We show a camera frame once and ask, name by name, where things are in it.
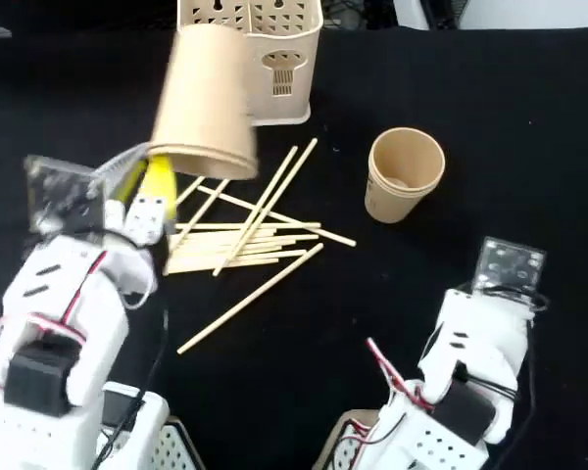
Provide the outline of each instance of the paper cup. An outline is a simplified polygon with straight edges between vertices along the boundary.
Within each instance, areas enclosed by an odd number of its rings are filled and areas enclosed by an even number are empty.
[[[174,171],[217,179],[257,175],[248,113],[247,40],[234,28],[194,24],[174,38],[150,155],[167,154]]]
[[[368,155],[368,213],[383,223],[403,220],[435,189],[444,168],[444,152],[430,135],[407,127],[386,130]]]

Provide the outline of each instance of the black wire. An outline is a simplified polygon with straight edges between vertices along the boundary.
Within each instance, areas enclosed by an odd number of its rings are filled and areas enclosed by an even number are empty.
[[[500,470],[502,465],[510,457],[512,452],[518,446],[518,443],[524,438],[529,430],[529,425],[536,415],[537,404],[536,404],[536,356],[533,344],[533,328],[531,321],[527,320],[527,380],[529,382],[529,414],[520,425],[518,432],[515,434],[512,443],[503,451],[503,453],[497,459],[497,463],[494,465],[492,470]]]
[[[490,390],[491,392],[494,392],[496,394],[499,394],[500,396],[506,398],[506,399],[510,399],[511,401],[516,401],[517,400],[517,396],[516,394],[511,394],[509,392],[506,392],[505,390],[501,389],[501,386],[498,384],[495,385],[488,385],[487,383],[483,383],[481,382],[479,379],[472,378],[469,380],[470,382],[478,385],[479,387],[483,387],[484,389]]]
[[[475,377],[474,375],[468,374],[468,380],[475,382],[475,383],[478,383],[479,385],[485,385],[488,387],[492,387],[492,388],[496,389],[497,391],[504,392],[506,394],[510,394],[513,396],[516,395],[516,390],[511,389],[510,387],[506,387],[505,385],[497,384],[496,382],[492,382],[487,379],[482,379],[480,377]]]
[[[532,311],[544,311],[549,308],[549,299],[546,296],[543,296],[539,292],[530,291],[529,289],[511,286],[509,284],[499,284],[497,286],[491,287],[484,287],[480,289],[481,292],[484,294],[503,294],[503,293],[512,293],[512,294],[519,294],[521,296],[526,296],[531,299],[532,303]]]
[[[396,429],[399,427],[399,425],[403,422],[403,420],[405,419],[406,414],[403,413],[403,415],[401,416],[401,419],[399,419],[394,426],[392,426],[392,429],[390,429],[387,433],[385,433],[385,435],[382,438],[379,438],[375,441],[364,441],[361,442],[360,441],[360,437],[359,436],[342,436],[341,438],[338,438],[337,442],[335,443],[335,449],[333,450],[333,455],[331,456],[331,466],[333,467],[333,470],[335,470],[337,467],[335,465],[335,455],[337,452],[337,446],[342,442],[342,441],[349,441],[349,440],[356,440],[358,442],[360,442],[360,444],[362,446],[374,446],[375,444],[379,444],[382,443],[383,441],[385,441],[386,439],[388,439],[390,437],[390,435],[396,431]]]
[[[126,427],[126,424],[135,416],[135,414],[137,414],[137,411],[139,411],[142,400],[144,399],[144,395],[146,395],[146,391],[148,391],[148,389],[150,389],[152,381],[155,378],[155,374],[159,370],[161,362],[164,358],[164,352],[166,350],[166,345],[168,344],[168,336],[169,336],[169,325],[168,325],[169,316],[168,316],[168,309],[165,306],[162,309],[162,318],[163,318],[162,336],[161,336],[161,343],[159,344],[159,351],[157,352],[157,357],[155,358],[153,365],[150,367],[150,371],[148,372],[148,376],[146,377],[146,380],[144,381],[144,384],[142,385],[141,389],[139,389],[139,392],[137,393],[137,395],[135,397],[133,397],[132,401],[130,402],[130,404],[126,408],[126,412],[124,413],[124,418],[122,419],[120,424],[118,424],[118,426],[116,426],[116,429],[114,430],[113,434],[111,435],[109,440],[107,440],[107,443],[102,447],[102,449],[100,450],[100,453],[98,453],[96,460],[94,460],[94,463],[91,466],[91,470],[98,470],[100,465],[102,465],[102,462],[104,462],[105,459],[109,456],[109,454],[111,453],[111,451],[113,449],[114,444],[116,443],[116,441],[120,437],[120,433],[124,430],[124,428]]]

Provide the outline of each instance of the beige plastic holder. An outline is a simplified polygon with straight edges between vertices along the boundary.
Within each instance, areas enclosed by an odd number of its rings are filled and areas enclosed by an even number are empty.
[[[323,24],[320,0],[177,1],[179,30],[190,24],[224,24],[246,36],[254,125],[297,124],[309,118]]]
[[[216,24],[181,28],[159,102],[151,155],[167,154],[174,171],[217,179],[256,176],[248,116],[244,36]]]
[[[383,223],[403,220],[436,188],[444,169],[444,152],[433,137],[408,127],[386,130],[368,155],[368,213]]]

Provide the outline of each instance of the black fabric surface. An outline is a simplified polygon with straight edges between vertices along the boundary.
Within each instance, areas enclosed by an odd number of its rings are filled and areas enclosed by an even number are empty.
[[[146,140],[171,38],[100,35],[0,41],[0,298],[20,267],[22,160],[98,165]],[[155,391],[212,469],[310,468],[345,410],[385,402],[364,341],[406,377],[445,289],[471,277],[484,236],[548,252],[536,327],[539,412],[504,468],[588,469],[588,30],[324,33],[313,116],[259,130],[255,200],[291,145],[318,147],[277,209],[355,238],[324,251],[184,356],[173,349],[281,266],[170,279],[171,347]],[[367,155],[390,126],[441,143],[440,187],[404,222],[363,204]],[[204,195],[194,198],[194,204]],[[186,213],[191,211],[188,205]],[[217,202],[208,219],[241,220]],[[131,317],[114,379],[138,385],[160,317]]]

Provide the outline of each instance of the cup rim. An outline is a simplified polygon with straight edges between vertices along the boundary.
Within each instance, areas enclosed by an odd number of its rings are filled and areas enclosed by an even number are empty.
[[[442,161],[442,164],[440,165],[440,171],[438,172],[436,177],[430,183],[428,183],[424,186],[419,186],[417,188],[399,187],[399,186],[391,183],[378,170],[378,168],[376,166],[376,162],[374,161],[374,150],[382,138],[384,138],[388,134],[391,134],[391,133],[394,133],[397,131],[399,131],[399,132],[403,132],[403,131],[415,132],[415,133],[425,137],[426,139],[428,139],[437,148],[438,155],[440,157],[440,160]],[[419,130],[419,129],[415,129],[413,127],[391,127],[389,129],[384,130],[379,135],[377,135],[377,137],[374,139],[374,142],[372,142],[372,146],[370,147],[370,152],[368,154],[368,170],[370,171],[370,173],[374,173],[377,176],[377,179],[382,181],[382,183],[383,183],[382,186],[386,187],[386,189],[388,191],[390,191],[393,194],[396,193],[397,195],[413,194],[414,196],[416,196],[416,195],[420,195],[420,194],[424,195],[424,194],[426,194],[426,192],[430,192],[438,185],[438,183],[440,182],[440,179],[442,179],[442,175],[444,174],[445,169],[446,169],[446,157],[444,155],[444,150],[442,150],[442,147],[440,146],[438,141],[435,140],[431,135],[427,134],[426,132],[423,132],[422,130]]]

